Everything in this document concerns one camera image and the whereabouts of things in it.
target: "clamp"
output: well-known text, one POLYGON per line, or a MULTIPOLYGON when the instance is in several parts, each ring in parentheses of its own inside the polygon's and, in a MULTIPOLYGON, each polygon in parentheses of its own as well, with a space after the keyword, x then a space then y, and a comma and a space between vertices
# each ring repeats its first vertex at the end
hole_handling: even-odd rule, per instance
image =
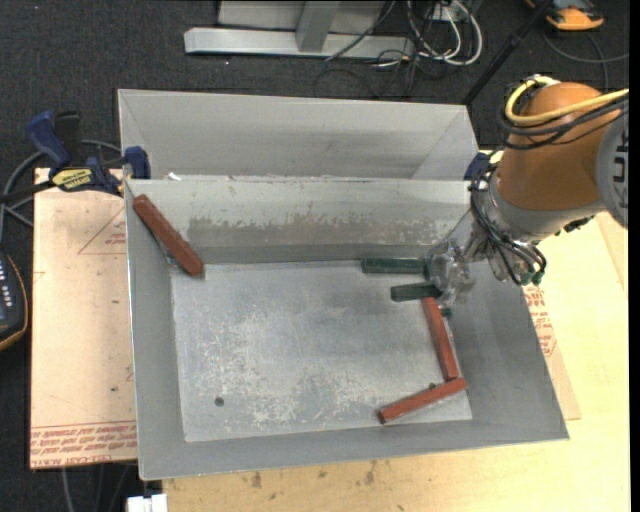
POLYGON ((364 258, 361 261, 362 272, 365 274, 422 274, 426 281, 413 284, 393 286, 391 300, 406 302, 409 300, 438 298, 442 295, 435 284, 431 282, 429 261, 420 258, 364 258))
MULTIPOLYGON (((49 171, 51 186, 57 186, 65 192, 94 190, 112 195, 121 195, 122 181, 103 169, 96 157, 87 158, 83 166, 71 165, 73 152, 77 144, 79 117, 74 114, 63 114, 56 120, 62 120, 65 142, 56 133, 53 125, 53 113, 41 112, 27 125, 27 135, 36 148, 51 158, 53 165, 49 171)), ((125 150, 123 161, 131 168, 134 178, 148 179, 150 168, 147 155, 140 146, 125 150)))

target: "black cable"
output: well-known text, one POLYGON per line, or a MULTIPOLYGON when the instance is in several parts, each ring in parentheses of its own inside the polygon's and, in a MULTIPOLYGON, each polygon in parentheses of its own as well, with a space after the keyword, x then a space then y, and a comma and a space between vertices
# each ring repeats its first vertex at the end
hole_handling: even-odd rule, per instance
POLYGON ((549 46, 549 48, 551 48, 553 51, 555 51, 556 53, 558 53, 559 55, 573 60, 575 62, 582 62, 584 64, 602 64, 602 63, 608 63, 608 62, 616 62, 619 60, 624 60, 624 59, 628 59, 629 58, 629 53, 623 53, 622 55, 618 55, 616 57, 609 57, 609 58, 600 58, 600 59, 585 59, 582 57, 578 57, 576 55, 571 55, 570 53, 566 53, 564 51, 562 51, 560 48, 558 48, 557 46, 555 46, 552 42, 551 39, 549 39, 549 36, 547 36, 546 33, 542 33, 542 37, 544 39, 544 41, 547 43, 547 45, 549 46))
POLYGON ((433 2, 429 7, 429 10, 425 13, 423 17, 422 28, 419 31, 413 30, 415 23, 413 22, 413 16, 415 12, 413 11, 413 7, 410 3, 405 3, 405 11, 407 16, 407 23, 409 24, 408 33, 411 34, 411 39, 414 42, 414 51, 426 51, 429 54, 432 54, 431 50, 427 47, 427 41, 425 39, 426 33, 431 29, 431 25, 433 22, 433 14, 435 12, 435 6, 437 2, 433 2))
POLYGON ((67 504, 67 510, 69 512, 75 512, 75 508, 73 506, 73 500, 71 499, 71 491, 69 489, 69 480, 67 478, 67 468, 62 468, 62 487, 64 489, 64 499, 67 504))
POLYGON ((122 490, 122 486, 124 485, 125 478, 127 477, 127 473, 129 472, 130 468, 131 466, 125 465, 124 469, 122 470, 122 474, 120 475, 116 488, 113 491, 113 497, 111 498, 111 502, 109 503, 107 512, 111 512, 113 510, 113 507, 115 507, 116 503, 118 502, 118 498, 120 498, 120 491, 122 490))
POLYGON ((498 231, 496 226, 490 221, 486 214, 482 211, 478 204, 478 194, 488 193, 491 178, 496 171, 496 166, 491 166, 488 170, 480 169, 478 173, 474 174, 471 179, 471 211, 478 226, 485 233, 485 243, 488 244, 492 250, 497 253, 502 259, 509 277, 519 286, 523 285, 523 281, 516 275, 516 272, 512 268, 509 259, 507 258, 505 251, 512 253, 516 258, 521 260, 527 267, 531 276, 538 274, 542 275, 546 267, 546 259, 542 252, 535 246, 526 244, 524 242, 518 242, 511 238, 506 233, 498 231), (481 183, 487 185, 486 188, 481 188, 481 183))
MULTIPOLYGON (((102 148, 106 148, 106 149, 115 151, 117 153, 121 152, 121 149, 118 146, 116 146, 115 144, 111 144, 110 142, 104 142, 104 141, 95 140, 95 139, 83 139, 81 142, 83 145, 86 145, 86 146, 95 146, 99 148, 99 150, 101 150, 102 148)), ((33 223, 31 221, 29 221, 28 219, 26 219, 25 217, 23 217, 22 215, 20 215, 18 212, 14 210, 15 208, 18 208, 28 203, 30 199, 20 201, 18 204, 14 204, 14 205, 9 205, 8 203, 10 201, 15 201, 17 198, 23 197, 25 194, 26 195, 33 194, 41 190, 51 188, 50 185, 47 186, 45 184, 42 184, 42 185, 33 185, 24 190, 11 192, 11 189, 13 188, 15 183, 24 175, 24 173, 27 172, 28 170, 31 170, 36 165, 36 163, 42 158, 44 158, 45 156, 46 154, 41 151, 37 151, 31 154, 25 160, 23 160, 9 175, 9 178, 5 183, 4 189, 2 191, 2 195, 0 195, 0 243, 4 238, 5 218, 7 214, 12 215, 23 224, 33 227, 33 223)))
POLYGON ((393 7, 395 6, 395 4, 396 4, 395 0, 392 1, 392 2, 389 2, 389 6, 387 7, 387 10, 367 30, 365 30, 362 34, 360 34, 358 37, 356 37, 351 43, 349 43, 347 46, 345 46, 342 50, 334 53, 330 57, 327 57, 325 59, 325 61, 328 62, 328 61, 337 59, 339 57, 342 57, 349 50, 352 50, 355 46, 357 46, 365 37, 370 35, 374 31, 374 29, 378 25, 380 25, 380 23, 382 23, 382 21, 387 16, 389 16, 389 13, 393 10, 393 7))
POLYGON ((608 63, 607 63, 606 59, 604 58, 604 53, 602 53, 602 48, 600 48, 600 45, 595 40, 595 38, 591 34, 587 34, 587 38, 589 39, 589 41, 591 42, 591 44, 595 48, 596 53, 598 54, 598 57, 600 57, 600 62, 602 63, 602 80, 603 80, 602 90, 603 91, 608 91, 609 90, 609 67, 608 67, 608 63))
MULTIPOLYGON (((422 23, 422 27, 420 29, 420 37, 422 38, 422 40, 424 40, 424 38, 426 37, 426 34, 429 32, 431 26, 432 26, 432 21, 433 21, 433 4, 432 6, 429 8, 429 10, 426 12, 426 14, 424 15, 424 17, 422 18, 423 23, 422 23)), ((408 36, 407 36, 407 40, 409 40, 411 37, 413 37, 414 39, 416 38, 415 34, 413 33, 413 31, 409 30, 408 32, 408 36)), ((396 67, 396 73, 394 73, 394 76, 392 76, 392 79, 389 81, 389 83, 385 86, 385 90, 391 85, 391 83, 397 78, 398 73, 397 73, 397 68, 402 67, 403 65, 406 64, 406 69, 404 72, 404 89, 401 95, 402 99, 406 99, 409 98, 411 93, 414 90, 414 87, 416 85, 416 72, 421 73, 421 76, 424 76, 425 78, 429 79, 429 80, 439 80, 444 78, 445 76, 450 76, 451 74, 459 71, 459 69, 461 68, 460 66, 447 66, 446 62, 443 61, 440 58, 437 57, 433 57, 433 58, 426 58, 423 55, 421 55, 421 48, 418 44, 415 43, 413 44, 413 51, 411 53, 407 53, 407 51, 400 51, 400 50, 386 50, 384 52, 382 52, 379 56, 378 59, 376 59, 376 66, 379 68, 382 67, 389 67, 389 66, 395 66, 396 67), (399 59, 397 59, 396 62, 388 62, 388 61, 384 61, 383 56, 386 55, 387 53, 398 53, 400 55, 399 59), (427 69, 425 69, 422 65, 423 62, 433 62, 436 63, 436 65, 440 65, 441 68, 444 70, 443 72, 441 72, 440 74, 433 74, 430 73, 427 69)))
MULTIPOLYGON (((381 97, 382 97, 382 95, 383 95, 383 94, 385 94, 385 93, 389 90, 389 88, 392 86, 392 84, 397 80, 397 78, 398 78, 398 74, 399 74, 399 71, 400 71, 400 66, 402 66, 402 63, 403 63, 403 61, 401 60, 401 61, 400 61, 400 62, 395 66, 395 69, 393 70, 393 73, 391 74, 391 77, 386 81, 386 83, 385 83, 385 84, 384 84, 384 86, 382 87, 382 90, 381 90, 381 91, 380 91, 380 93, 378 94, 378 98, 381 98, 381 97)), ((406 93, 404 93, 404 94, 401 96, 401 98, 406 98, 406 96, 407 96, 407 94, 406 94, 406 93)))
POLYGON ((619 119, 620 117, 626 115, 628 113, 628 110, 623 110, 619 115, 615 116, 614 118, 610 119, 609 121, 606 121, 594 128, 591 128, 589 130, 587 130, 584 133, 581 133, 580 135, 574 137, 573 139, 569 139, 569 140, 564 140, 562 142, 556 142, 557 140, 559 140, 560 138, 562 138, 564 135, 567 134, 568 131, 570 131, 570 129, 565 129, 565 130, 561 130, 558 133, 547 137, 544 140, 541 141, 534 141, 531 136, 528 136, 529 140, 531 140, 531 144, 514 144, 513 142, 509 142, 508 139, 506 139, 504 141, 504 145, 508 148, 511 149, 516 149, 516 150, 521 150, 521 151, 526 151, 526 150, 530 150, 530 149, 537 149, 537 148, 541 148, 544 146, 563 146, 566 144, 571 144, 577 140, 582 139, 583 137, 586 137, 587 135, 601 129, 604 128, 605 126, 610 125, 611 123, 613 123, 616 119, 619 119))
POLYGON ((371 99, 378 99, 380 97, 378 92, 362 76, 360 76, 358 73, 354 71, 351 71, 350 69, 343 69, 343 68, 326 69, 322 73, 320 73, 318 76, 316 76, 312 85, 313 95, 315 97, 319 97, 318 84, 320 83, 320 80, 322 80, 322 78, 324 78, 325 76, 330 75, 331 73, 341 73, 341 74, 350 76, 352 78, 355 78, 360 83, 361 86, 367 89, 371 99))
POLYGON ((99 512, 100 498, 102 497, 102 486, 104 484, 104 467, 105 464, 100 464, 100 475, 98 476, 98 489, 96 491, 96 498, 93 502, 93 512, 99 512))
POLYGON ((513 124, 512 121, 507 119, 504 109, 500 107, 498 109, 498 124, 501 128, 504 128, 510 134, 514 135, 525 135, 525 136, 537 136, 537 135, 550 135, 556 133, 558 131, 564 130, 565 128, 571 129, 579 126, 580 124, 592 121, 593 119, 597 119, 609 112, 614 112, 618 109, 624 109, 628 106, 629 98, 628 94, 622 98, 617 98, 608 103, 600 105, 580 116, 576 117, 571 121, 567 121, 565 123, 549 126, 549 123, 557 120, 558 118, 551 119, 549 121, 544 121, 537 125, 527 126, 527 127, 519 127, 513 124))
POLYGON ((493 75, 500 69, 502 64, 507 60, 509 55, 517 48, 520 42, 527 36, 529 31, 533 28, 533 26, 542 19, 553 0, 542 0, 535 8, 533 14, 527 18, 527 21, 513 34, 509 35, 504 45, 494 59, 491 61, 489 66, 485 68, 482 75, 478 78, 476 83, 471 87, 469 92, 462 99, 461 103, 463 105, 470 105, 473 100, 480 94, 480 91, 484 88, 487 82, 493 77, 493 75))
POLYGON ((562 145, 562 144, 567 144, 567 143, 579 140, 580 138, 588 135, 589 133, 592 133, 593 131, 596 131, 599 128, 602 128, 610 124, 615 119, 620 117, 620 115, 623 115, 627 111, 628 103, 629 103, 628 95, 625 95, 623 98, 618 98, 617 100, 614 100, 610 103, 601 105, 566 123, 562 123, 560 125, 548 126, 548 124, 551 121, 553 121, 553 120, 550 120, 550 121, 545 121, 544 123, 541 123, 539 125, 536 125, 536 127, 518 127, 514 125, 509 119, 506 118, 504 114, 504 110, 501 107, 498 110, 497 123, 498 123, 499 130, 501 130, 503 133, 503 139, 504 139, 503 144, 506 147, 509 147, 512 149, 518 149, 518 150, 537 149, 546 145, 551 145, 551 144, 562 145), (571 131, 573 128, 580 126, 582 124, 585 124, 587 122, 593 121, 595 119, 598 119, 599 117, 602 117, 605 114, 608 114, 610 112, 615 112, 617 110, 621 110, 621 114, 616 116, 614 119, 607 121, 605 123, 602 123, 596 128, 590 129, 587 132, 582 133, 581 135, 574 137, 571 140, 556 142, 561 137, 566 135, 569 131, 571 131), (532 140, 531 144, 514 144, 512 142, 509 142, 508 140, 509 135, 521 135, 524 137, 528 137, 530 140, 532 140, 531 137, 542 136, 542 135, 549 135, 549 137, 543 140, 538 140, 538 141, 532 140))

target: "black carpet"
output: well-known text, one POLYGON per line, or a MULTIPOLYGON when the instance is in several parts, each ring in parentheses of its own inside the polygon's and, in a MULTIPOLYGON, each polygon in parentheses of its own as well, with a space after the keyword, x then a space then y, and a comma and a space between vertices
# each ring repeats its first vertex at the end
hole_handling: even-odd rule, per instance
MULTIPOLYGON (((630 2, 597 3, 606 17, 597 31, 550 33, 540 22, 498 69, 470 106, 481 146, 500 144, 496 110, 508 86, 533 73, 600 90, 629 86, 629 59, 610 58, 629 51, 630 2), (545 36, 585 62, 562 56, 545 36), (610 60, 606 65, 593 62, 603 57, 610 60)), ((377 33, 407 32, 402 4, 397 3, 377 33)), ((479 2, 476 16, 485 38, 480 59, 455 70, 428 63, 412 79, 404 69, 394 75, 393 68, 375 69, 349 59, 185 55, 184 32, 212 25, 215 12, 215 2, 2 0, 0 187, 35 151, 25 126, 43 110, 79 111, 85 138, 118 144, 119 88, 460 103, 510 34, 532 14, 523 0, 479 2)), ((16 188, 27 185, 25 175, 16 188)), ((31 218, 29 205, 20 212, 31 218)), ((31 229, 7 218, 4 245, 29 285, 31 229)), ((61 472, 28 469, 29 362, 28 334, 0 352, 0 511, 64 511, 61 472)), ((75 509, 91 511, 98 503, 100 510, 107 510, 120 481, 118 496, 141 494, 144 488, 136 474, 135 467, 126 465, 69 470, 75 509)), ((113 510, 120 510, 118 496, 113 510)))

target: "wire bundle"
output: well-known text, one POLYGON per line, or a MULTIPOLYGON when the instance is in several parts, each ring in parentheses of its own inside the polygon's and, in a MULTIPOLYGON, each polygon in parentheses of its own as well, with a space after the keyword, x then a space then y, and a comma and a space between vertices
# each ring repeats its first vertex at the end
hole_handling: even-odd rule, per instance
MULTIPOLYGON (((117 152, 118 154, 120 153, 120 148, 115 144, 110 144, 108 142, 102 142, 99 140, 91 140, 91 139, 83 140, 82 144, 85 146, 93 146, 98 149, 99 161, 101 165, 108 165, 121 160, 121 158, 118 157, 110 161, 104 161, 104 157, 102 153, 103 149, 114 151, 114 152, 117 152)), ((31 222, 31 220, 29 220, 27 217, 22 215, 18 211, 18 209, 30 203, 33 200, 32 195, 34 193, 50 188, 51 186, 50 182, 45 182, 41 185, 35 185, 32 187, 29 187, 28 189, 20 190, 18 192, 13 192, 13 188, 15 184, 18 182, 18 180, 27 171, 32 171, 36 166, 36 164, 40 162, 45 156, 46 155, 41 151, 33 153, 31 156, 26 158, 20 165, 18 165, 18 167, 16 167, 13 170, 13 172, 9 175, 9 178, 7 179, 7 182, 5 183, 4 188, 2 189, 2 195, 0 195, 0 243, 2 243, 2 240, 4 238, 4 229, 5 229, 7 215, 12 216, 14 219, 21 222, 25 226, 28 226, 31 228, 33 227, 33 222, 31 222)))
POLYGON ((462 2, 453 0, 450 6, 444 5, 444 2, 434 2, 427 10, 423 18, 421 28, 418 28, 417 19, 411 0, 406 0, 407 21, 411 29, 414 40, 415 54, 419 57, 441 61, 451 66, 468 66, 478 60, 482 53, 483 38, 480 25, 469 12, 462 2), (473 37, 469 42, 469 48, 466 54, 463 53, 463 34, 458 23, 451 17, 450 7, 458 9, 463 14, 462 23, 469 23, 473 30, 473 37), (439 18, 446 22, 451 32, 455 36, 455 44, 452 48, 446 50, 437 50, 434 44, 427 40, 427 35, 433 25, 434 17, 438 14, 439 18))
POLYGON ((544 76, 533 76, 526 79, 513 93, 508 97, 504 107, 500 107, 497 115, 498 125, 503 132, 504 146, 517 150, 536 149, 549 144, 562 145, 571 144, 586 135, 597 131, 608 124, 611 124, 621 116, 627 115, 629 112, 629 89, 621 89, 607 94, 602 94, 589 100, 567 105, 562 108, 554 109, 542 114, 521 115, 515 112, 515 105, 518 100, 530 90, 536 87, 545 87, 558 83, 544 76), (560 121, 562 117, 585 111, 578 115, 575 119, 564 122, 560 121), (612 119, 607 119, 602 123, 596 124, 594 127, 576 135, 570 139, 563 139, 571 130, 584 123, 597 120, 598 118, 610 113, 618 111, 617 115, 612 119), (525 137, 529 142, 518 144, 509 140, 510 135, 520 135, 525 137))
POLYGON ((471 191, 471 212, 485 236, 484 243, 478 250, 486 254, 489 261, 492 260, 494 254, 497 255, 504 264, 509 277, 517 285, 524 286, 529 283, 538 285, 542 281, 547 266, 547 260, 542 251, 534 243, 515 240, 506 231, 500 231, 482 208, 483 203, 486 204, 482 195, 488 193, 491 178, 496 169, 497 166, 492 164, 489 164, 488 168, 480 169, 472 176, 469 187, 471 191), (518 272, 514 268, 516 263, 526 268, 526 271, 523 273, 518 272))

